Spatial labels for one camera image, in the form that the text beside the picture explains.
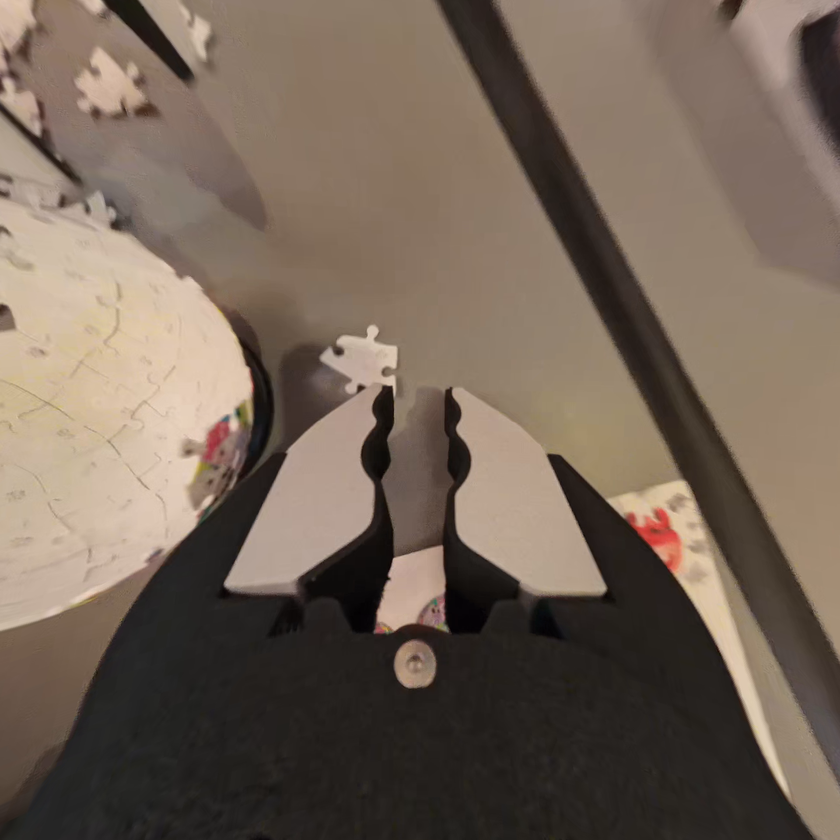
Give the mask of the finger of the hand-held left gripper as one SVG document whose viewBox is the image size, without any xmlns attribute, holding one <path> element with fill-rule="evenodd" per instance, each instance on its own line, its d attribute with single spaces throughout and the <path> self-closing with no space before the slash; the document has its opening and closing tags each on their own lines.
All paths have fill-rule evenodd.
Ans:
<svg viewBox="0 0 840 840">
<path fill-rule="evenodd" d="M 69 195 L 82 192 L 78 173 L 5 106 L 1 106 L 1 173 L 54 186 Z"/>
<path fill-rule="evenodd" d="M 190 29 L 181 2 L 105 1 L 116 16 L 184 83 L 192 83 L 198 68 Z"/>
</svg>

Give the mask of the half-built colourful puzzle ball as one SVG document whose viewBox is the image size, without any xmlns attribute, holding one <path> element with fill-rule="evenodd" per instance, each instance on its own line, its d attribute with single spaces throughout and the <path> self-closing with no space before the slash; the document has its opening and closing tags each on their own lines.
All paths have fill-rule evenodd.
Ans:
<svg viewBox="0 0 840 840">
<path fill-rule="evenodd" d="M 130 234 L 2 200 L 1 628 L 170 552 L 233 487 L 253 426 L 243 346 Z"/>
</svg>

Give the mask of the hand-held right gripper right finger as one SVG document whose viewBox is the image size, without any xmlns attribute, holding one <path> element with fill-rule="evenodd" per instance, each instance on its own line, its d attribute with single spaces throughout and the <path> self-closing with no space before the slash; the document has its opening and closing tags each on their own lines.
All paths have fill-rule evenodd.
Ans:
<svg viewBox="0 0 840 840">
<path fill-rule="evenodd" d="M 524 428 L 465 388 L 445 395 L 444 523 L 450 591 L 468 602 L 606 593 L 549 456 Z"/>
</svg>

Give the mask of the scattered pile of puzzle pieces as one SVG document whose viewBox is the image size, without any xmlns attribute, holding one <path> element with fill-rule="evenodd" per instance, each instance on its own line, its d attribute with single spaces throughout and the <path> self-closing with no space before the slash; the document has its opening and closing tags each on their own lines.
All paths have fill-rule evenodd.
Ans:
<svg viewBox="0 0 840 840">
<path fill-rule="evenodd" d="M 80 1 L 79 5 L 98 20 L 117 18 L 108 12 L 104 2 Z M 208 64 L 215 40 L 214 28 L 186 2 L 181 4 L 198 66 Z M 31 35 L 39 26 L 36 5 L 33 1 L 1 2 L 1 104 L 42 139 L 44 122 L 39 101 L 34 93 L 18 85 L 11 67 L 12 58 L 26 50 Z M 122 65 L 105 48 L 95 46 L 87 67 L 73 80 L 78 93 L 77 106 L 93 117 L 117 119 L 141 112 L 151 105 L 141 88 L 143 78 L 143 72 L 132 61 Z"/>
</svg>

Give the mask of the white printed instruction leaflet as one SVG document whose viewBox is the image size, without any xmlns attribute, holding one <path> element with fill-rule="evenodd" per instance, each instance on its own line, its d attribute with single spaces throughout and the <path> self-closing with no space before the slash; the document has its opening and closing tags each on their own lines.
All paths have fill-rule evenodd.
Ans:
<svg viewBox="0 0 840 840">
<path fill-rule="evenodd" d="M 717 554 L 697 502 L 684 480 L 628 492 L 609 500 L 677 579 L 723 657 L 750 721 L 753 736 L 786 795 L 784 776 L 763 703 L 722 583 Z M 394 559 L 374 632 L 391 634 L 410 624 L 448 632 L 441 545 Z"/>
</svg>

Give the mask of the black round ball stand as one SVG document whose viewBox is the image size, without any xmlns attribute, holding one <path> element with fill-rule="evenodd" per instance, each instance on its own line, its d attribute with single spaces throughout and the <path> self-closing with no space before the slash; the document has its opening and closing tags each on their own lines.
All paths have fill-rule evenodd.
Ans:
<svg viewBox="0 0 840 840">
<path fill-rule="evenodd" d="M 256 331 L 234 309 L 222 308 L 222 313 L 239 341 L 252 382 L 253 420 L 245 462 L 238 477 L 243 481 L 257 468 L 268 449 L 275 422 L 275 396 Z"/>
</svg>

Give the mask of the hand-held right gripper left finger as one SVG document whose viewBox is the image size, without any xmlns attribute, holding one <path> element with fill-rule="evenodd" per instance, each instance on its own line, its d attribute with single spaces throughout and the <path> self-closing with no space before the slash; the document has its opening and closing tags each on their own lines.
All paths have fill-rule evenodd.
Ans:
<svg viewBox="0 0 840 840">
<path fill-rule="evenodd" d="M 239 549 L 226 592 L 301 595 L 356 543 L 391 525 L 382 478 L 394 391 L 370 385 L 292 444 Z"/>
</svg>

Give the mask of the printed cardboard puzzle box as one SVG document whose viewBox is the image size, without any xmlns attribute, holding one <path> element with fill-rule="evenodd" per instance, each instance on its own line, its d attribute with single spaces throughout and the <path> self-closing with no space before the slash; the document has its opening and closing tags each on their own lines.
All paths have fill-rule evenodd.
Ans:
<svg viewBox="0 0 840 840">
<path fill-rule="evenodd" d="M 839 2 L 715 2 L 818 180 L 838 190 Z"/>
</svg>

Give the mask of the white curved jigsaw piece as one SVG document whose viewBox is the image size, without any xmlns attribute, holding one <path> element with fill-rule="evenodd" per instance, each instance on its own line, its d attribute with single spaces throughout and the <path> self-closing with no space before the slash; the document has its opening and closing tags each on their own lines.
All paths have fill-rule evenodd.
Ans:
<svg viewBox="0 0 840 840">
<path fill-rule="evenodd" d="M 319 361 L 345 379 L 344 391 L 355 395 L 372 385 L 389 386 L 397 393 L 398 346 L 378 340 L 380 330 L 372 324 L 365 336 L 344 334 L 320 353 Z"/>
</svg>

